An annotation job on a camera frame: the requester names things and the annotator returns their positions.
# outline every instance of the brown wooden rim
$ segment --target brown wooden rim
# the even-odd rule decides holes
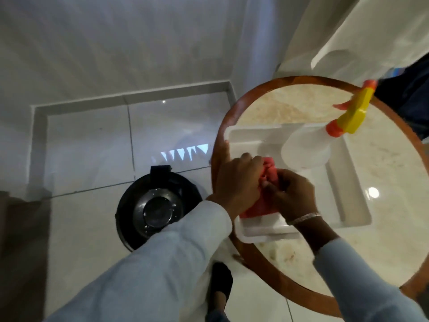
[[[217,172],[221,164],[220,147],[223,143],[223,133],[225,132],[225,129],[230,125],[235,125],[244,111],[255,100],[267,92],[284,86],[302,84],[330,86],[351,93],[356,93],[360,90],[360,88],[357,86],[335,79],[317,76],[293,76],[268,81],[247,92],[234,104],[234,106],[231,107],[231,109],[225,115],[217,132],[212,155],[213,191],[215,191],[214,181],[216,181]],[[372,98],[371,103],[381,110],[389,119],[391,119],[407,136],[408,140],[410,140],[416,151],[419,153],[423,164],[426,167],[426,171],[429,174],[429,159],[423,150],[423,144],[417,135],[413,132],[413,130],[399,117],[398,114],[396,114],[389,106],[381,102],[376,97]],[[335,298],[302,287],[291,278],[280,272],[274,265],[272,265],[254,244],[242,243],[237,239],[234,232],[229,237],[249,268],[253,270],[258,276],[260,276],[260,278],[264,280],[269,286],[276,290],[276,292],[297,303],[298,305],[311,309],[315,312],[341,317],[341,313]],[[407,281],[404,285],[402,285],[400,289],[405,295],[415,300],[417,295],[425,289],[428,282],[429,255],[426,257],[425,261],[421,265],[420,269],[415,273],[415,275],[412,276],[410,280]]]

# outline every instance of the red cloth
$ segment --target red cloth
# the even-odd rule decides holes
[[[261,176],[259,177],[259,184],[261,184],[263,181],[271,182],[278,187],[277,169],[275,167],[274,159],[271,157],[264,157],[264,169],[262,170]],[[264,190],[262,190],[261,187],[259,187],[259,192],[261,194],[260,198],[253,206],[242,213],[240,218],[252,218],[277,212],[269,205],[268,195]]]

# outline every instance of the marble table top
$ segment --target marble table top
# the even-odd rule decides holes
[[[285,86],[258,98],[237,124],[329,122],[342,113],[332,104],[351,96],[323,85]],[[416,273],[429,251],[428,173],[406,135],[375,106],[370,105],[364,123],[348,139],[363,190],[376,188],[379,195],[367,194],[373,214],[371,226],[337,232],[382,278],[401,286]],[[331,295],[312,265],[313,254],[303,238],[256,246],[293,281]]]

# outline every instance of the bracelet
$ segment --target bracelet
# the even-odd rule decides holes
[[[299,224],[300,222],[303,222],[303,221],[305,221],[307,219],[311,219],[311,218],[314,218],[314,217],[321,217],[321,215],[318,212],[312,212],[312,213],[308,213],[306,215],[303,215],[302,217],[299,217],[297,219],[294,219],[291,222],[286,222],[286,223],[288,225],[296,225],[296,224]]]

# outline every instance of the forearm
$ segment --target forearm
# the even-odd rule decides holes
[[[426,321],[416,303],[380,278],[322,218],[296,228],[313,250],[314,266],[346,322]]]
[[[86,286],[48,320],[177,321],[183,302],[231,230],[226,211],[203,201]]]

